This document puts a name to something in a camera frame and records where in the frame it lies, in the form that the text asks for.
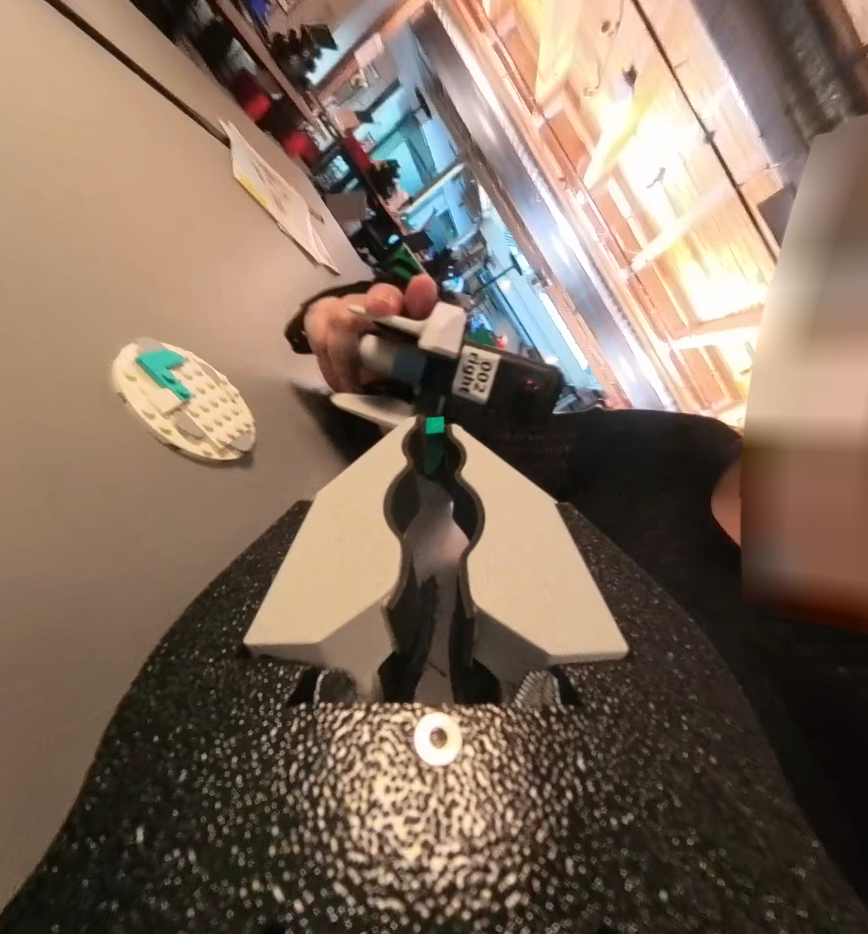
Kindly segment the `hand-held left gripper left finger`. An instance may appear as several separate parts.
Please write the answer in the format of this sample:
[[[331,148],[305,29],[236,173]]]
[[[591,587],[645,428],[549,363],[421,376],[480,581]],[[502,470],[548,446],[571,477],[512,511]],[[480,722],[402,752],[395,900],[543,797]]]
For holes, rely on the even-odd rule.
[[[243,643],[346,672],[360,697],[411,697],[422,642],[407,531],[420,500],[408,419],[315,496]]]

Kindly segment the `person's right hand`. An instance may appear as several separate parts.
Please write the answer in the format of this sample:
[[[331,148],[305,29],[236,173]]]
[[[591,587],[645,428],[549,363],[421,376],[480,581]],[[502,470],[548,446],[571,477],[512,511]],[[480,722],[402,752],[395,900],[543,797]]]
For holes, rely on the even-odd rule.
[[[438,283],[427,274],[417,274],[406,284],[375,279],[348,287],[340,296],[326,295],[311,302],[304,314],[303,333],[329,388],[362,393],[381,380],[359,357],[360,340],[371,329],[372,319],[424,320],[439,300]]]

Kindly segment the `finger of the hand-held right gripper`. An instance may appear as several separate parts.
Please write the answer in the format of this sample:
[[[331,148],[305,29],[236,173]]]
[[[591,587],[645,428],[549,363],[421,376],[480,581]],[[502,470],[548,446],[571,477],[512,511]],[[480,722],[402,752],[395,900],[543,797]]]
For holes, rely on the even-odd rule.
[[[370,422],[379,429],[396,429],[405,421],[414,421],[411,403],[388,395],[332,393],[330,402],[344,413]]]

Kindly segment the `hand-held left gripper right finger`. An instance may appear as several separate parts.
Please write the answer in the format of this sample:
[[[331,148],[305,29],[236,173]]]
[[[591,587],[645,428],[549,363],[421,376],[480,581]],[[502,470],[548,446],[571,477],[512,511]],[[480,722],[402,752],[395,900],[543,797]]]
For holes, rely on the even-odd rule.
[[[453,701],[500,704],[533,673],[623,660],[629,647],[557,500],[459,426],[447,430],[457,567]]]

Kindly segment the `round white lego plate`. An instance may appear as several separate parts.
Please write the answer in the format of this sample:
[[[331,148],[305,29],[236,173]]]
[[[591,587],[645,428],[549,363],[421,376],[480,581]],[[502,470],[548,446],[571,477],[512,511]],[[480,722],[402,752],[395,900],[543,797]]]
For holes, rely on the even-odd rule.
[[[167,347],[186,362],[174,370],[190,390],[182,402],[135,362],[149,349]],[[112,362],[113,391],[162,445],[192,460],[230,463],[249,459],[256,443],[253,413],[241,391],[217,368],[193,352],[151,338],[124,345]]]

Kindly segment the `white paper leaflet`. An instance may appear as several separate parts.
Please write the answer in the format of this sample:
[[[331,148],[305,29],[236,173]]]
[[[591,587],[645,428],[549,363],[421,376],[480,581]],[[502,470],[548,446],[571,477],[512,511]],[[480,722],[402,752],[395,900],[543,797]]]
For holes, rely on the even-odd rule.
[[[229,145],[233,178],[316,265],[340,274],[314,227],[304,197],[271,168],[232,123],[221,122],[220,126]]]

